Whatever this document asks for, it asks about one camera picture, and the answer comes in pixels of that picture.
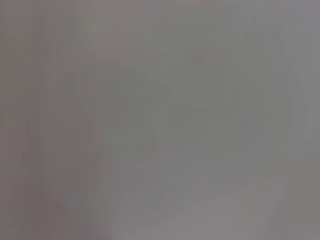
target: blurry gray background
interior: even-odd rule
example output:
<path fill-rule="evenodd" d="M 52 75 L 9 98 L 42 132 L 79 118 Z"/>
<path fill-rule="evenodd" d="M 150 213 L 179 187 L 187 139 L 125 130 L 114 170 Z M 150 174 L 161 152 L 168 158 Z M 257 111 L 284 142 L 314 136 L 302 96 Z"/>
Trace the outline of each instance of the blurry gray background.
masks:
<path fill-rule="evenodd" d="M 45 239 L 319 239 L 317 1 L 13 2 L 6 33 L 45 36 L 39 158 L 66 221 Z"/>

